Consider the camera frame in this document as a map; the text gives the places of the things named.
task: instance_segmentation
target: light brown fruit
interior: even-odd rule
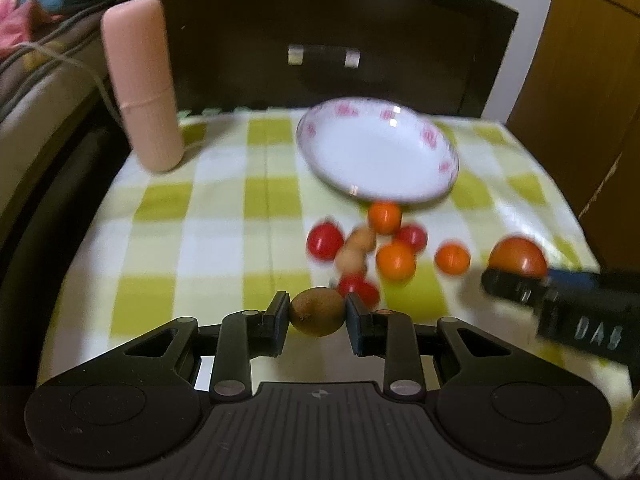
[[[376,248],[376,232],[367,225],[358,226],[351,232],[345,244],[365,253],[373,252]]]
[[[316,286],[300,292],[289,305],[289,321],[300,332],[314,337],[329,335],[344,323],[344,299],[338,292]]]
[[[335,268],[340,275],[367,272],[367,255],[357,247],[344,246],[335,255]]]

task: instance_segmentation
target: yellow and white tablecloth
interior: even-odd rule
[[[356,202],[322,183],[296,149],[304,110],[235,112],[184,118],[184,162],[149,174],[135,154],[113,181],[66,275],[47,334],[40,380],[58,374],[175,317],[203,324],[247,308],[264,310],[274,292],[293,298],[336,278],[330,264],[305,254],[309,229],[325,216],[348,233],[366,216]],[[553,181],[500,124],[433,118],[455,143],[460,176],[450,195],[428,208],[408,208],[404,220],[429,233],[415,277],[381,283],[381,306],[430,323],[456,316],[564,366],[597,384],[616,420],[630,402],[626,370],[534,338],[531,313],[486,297],[479,277],[503,236],[537,240],[551,267],[596,269],[584,235]],[[434,252],[458,238],[470,250],[463,278],[439,273]],[[373,259],[369,275],[378,282]],[[212,360],[198,384],[208,384]],[[430,387],[436,387],[425,360]],[[289,330],[283,355],[252,361],[262,380],[382,380],[378,358],[358,359],[343,328],[326,338]],[[614,471],[612,434],[602,465]]]

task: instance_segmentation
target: pink cloth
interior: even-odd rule
[[[32,41],[38,28],[53,21],[37,0],[27,0],[17,8],[13,0],[0,0],[0,59],[11,54],[18,43]]]

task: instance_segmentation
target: white plate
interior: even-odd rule
[[[458,177],[449,139],[427,118],[386,101],[343,98],[314,106],[296,140],[317,176],[365,200],[426,202]]]

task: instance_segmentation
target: wooden cabinet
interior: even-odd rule
[[[552,0],[508,128],[579,213],[640,102],[640,18],[603,0]]]
[[[507,126],[601,263],[640,270],[640,0],[552,0]]]

